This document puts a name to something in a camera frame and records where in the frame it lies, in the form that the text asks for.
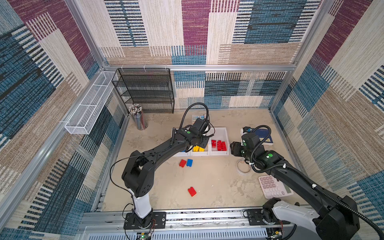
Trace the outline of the long red brick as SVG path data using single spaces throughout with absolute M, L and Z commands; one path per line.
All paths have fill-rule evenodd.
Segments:
M 221 151 L 227 151 L 226 142 L 221 142 Z
M 222 151 L 222 141 L 217 141 L 217 151 Z

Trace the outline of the red brick small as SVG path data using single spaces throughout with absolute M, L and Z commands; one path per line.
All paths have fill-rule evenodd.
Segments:
M 212 141 L 211 141 L 211 144 L 212 144 L 212 147 L 213 147 L 213 148 L 216 148 L 216 147 L 217 147 L 217 141 L 216 141 L 216 140 L 212 140 Z

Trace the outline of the blue brick top row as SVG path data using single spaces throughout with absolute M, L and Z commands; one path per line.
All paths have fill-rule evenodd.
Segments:
M 192 167 L 192 165 L 193 165 L 193 160 L 192 160 L 192 159 L 188 159 L 186 165 L 187 165 L 188 167 Z

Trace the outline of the red brick top row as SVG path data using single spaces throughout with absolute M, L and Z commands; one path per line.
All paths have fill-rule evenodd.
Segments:
M 181 168 L 184 168 L 184 167 L 186 166 L 186 164 L 187 164 L 187 161 L 186 161 L 186 160 L 181 160 L 180 163 L 179 163 L 179 166 L 180 166 Z

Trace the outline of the red brick bottom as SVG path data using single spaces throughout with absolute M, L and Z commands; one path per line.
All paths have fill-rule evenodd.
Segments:
M 190 187 L 188 189 L 188 192 L 189 192 L 191 197 L 193 197 L 193 196 L 195 196 L 197 194 L 196 190 L 193 187 Z

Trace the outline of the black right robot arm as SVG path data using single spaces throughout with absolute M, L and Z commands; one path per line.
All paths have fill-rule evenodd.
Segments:
M 263 205 L 262 216 L 266 224 L 288 221 L 311 230 L 322 240 L 350 240 L 359 231 L 360 220 L 363 220 L 376 231 L 381 240 L 384 238 L 381 228 L 359 213 L 355 200 L 349 196 L 341 198 L 326 190 L 277 152 L 266 151 L 263 146 L 265 139 L 259 138 L 256 128 L 243 129 L 245 133 L 241 142 L 230 144 L 231 154 L 244 158 L 255 173 L 264 173 L 285 184 L 313 209 L 311 212 L 273 197 Z

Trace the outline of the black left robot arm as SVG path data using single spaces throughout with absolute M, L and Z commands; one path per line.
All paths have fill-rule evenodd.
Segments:
M 194 106 L 202 106 L 206 110 L 206 117 L 196 119 L 194 124 L 183 126 L 187 113 Z M 127 158 L 116 161 L 127 160 L 122 172 L 124 187 L 117 185 L 112 179 L 113 164 L 110 168 L 110 181 L 116 187 L 131 194 L 134 206 L 131 214 L 123 215 L 125 223 L 132 222 L 138 228 L 146 229 L 155 225 L 153 208 L 150 203 L 149 192 L 155 181 L 155 171 L 165 161 L 182 151 L 189 152 L 193 147 L 205 148 L 214 135 L 207 135 L 213 125 L 210 123 L 208 106 L 204 103 L 191 104 L 182 117 L 178 129 L 172 129 L 172 136 L 164 143 L 143 153 L 134 151 Z

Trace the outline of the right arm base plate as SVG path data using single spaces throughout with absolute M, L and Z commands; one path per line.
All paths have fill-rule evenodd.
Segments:
M 285 226 L 291 224 L 288 221 L 280 221 L 275 217 L 268 217 L 263 213 L 262 208 L 246 209 L 243 211 L 243 217 L 248 220 L 250 226 Z

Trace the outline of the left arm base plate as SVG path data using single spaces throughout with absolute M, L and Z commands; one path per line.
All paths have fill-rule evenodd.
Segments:
M 167 220 L 166 212 L 150 212 L 141 219 L 136 213 L 127 213 L 124 223 L 124 230 L 138 229 L 164 229 Z

